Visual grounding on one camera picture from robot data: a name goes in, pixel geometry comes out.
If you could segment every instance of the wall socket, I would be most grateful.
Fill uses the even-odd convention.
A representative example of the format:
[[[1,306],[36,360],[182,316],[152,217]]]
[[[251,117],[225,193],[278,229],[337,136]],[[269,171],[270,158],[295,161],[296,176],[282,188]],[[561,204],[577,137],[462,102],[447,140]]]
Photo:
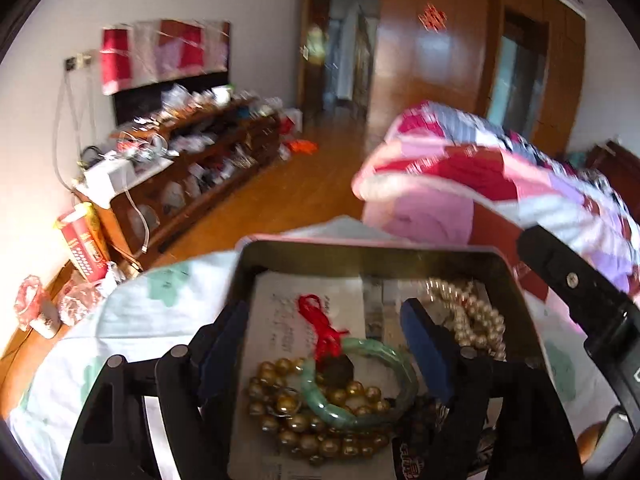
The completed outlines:
[[[79,52],[75,56],[67,57],[65,59],[65,70],[72,72],[73,70],[80,70],[81,68],[87,68],[91,66],[94,60],[97,59],[96,50],[87,50],[86,52]]]

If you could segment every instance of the red string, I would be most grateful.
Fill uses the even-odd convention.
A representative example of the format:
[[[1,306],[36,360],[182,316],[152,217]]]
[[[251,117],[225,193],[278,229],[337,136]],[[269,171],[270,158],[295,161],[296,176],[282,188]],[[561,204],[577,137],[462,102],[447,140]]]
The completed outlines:
[[[342,353],[341,336],[348,330],[336,330],[329,323],[329,318],[322,311],[322,302],[315,294],[307,294],[298,298],[298,312],[314,327],[318,335],[316,343],[316,362],[326,355],[338,357]]]

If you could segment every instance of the red chinese knot decoration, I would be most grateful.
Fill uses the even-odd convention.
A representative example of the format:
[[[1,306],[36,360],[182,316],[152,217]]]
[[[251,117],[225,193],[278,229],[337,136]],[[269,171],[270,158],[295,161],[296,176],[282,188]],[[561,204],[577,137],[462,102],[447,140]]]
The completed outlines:
[[[298,312],[313,325],[318,342],[316,343],[316,362],[325,356],[338,357],[342,353],[341,336],[348,330],[336,330],[329,323],[329,318],[322,311],[322,302],[315,294],[307,294],[298,298]]]
[[[420,19],[424,28],[433,32],[440,32],[447,28],[447,15],[431,4],[427,4],[423,12],[418,14],[418,19]]]

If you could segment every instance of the dark stone pendant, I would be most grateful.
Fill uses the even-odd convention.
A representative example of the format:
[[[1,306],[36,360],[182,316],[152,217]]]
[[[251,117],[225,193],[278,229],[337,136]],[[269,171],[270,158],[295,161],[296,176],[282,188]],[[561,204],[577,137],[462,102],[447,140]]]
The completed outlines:
[[[345,389],[353,381],[353,363],[345,354],[338,357],[326,356],[316,364],[316,369],[324,377],[329,388]]]

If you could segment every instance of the jade bangle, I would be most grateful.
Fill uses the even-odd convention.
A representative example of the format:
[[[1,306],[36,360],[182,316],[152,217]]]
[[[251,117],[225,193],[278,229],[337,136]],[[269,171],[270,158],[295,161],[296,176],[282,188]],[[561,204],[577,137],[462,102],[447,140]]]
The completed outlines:
[[[316,384],[316,362],[311,358],[302,368],[302,396],[312,412],[337,430],[361,431],[389,422],[396,422],[414,403],[418,392],[418,379],[414,367],[402,353],[375,339],[345,337],[341,340],[342,352],[375,357],[384,361],[396,373],[400,394],[396,405],[386,413],[355,416],[328,402]]]

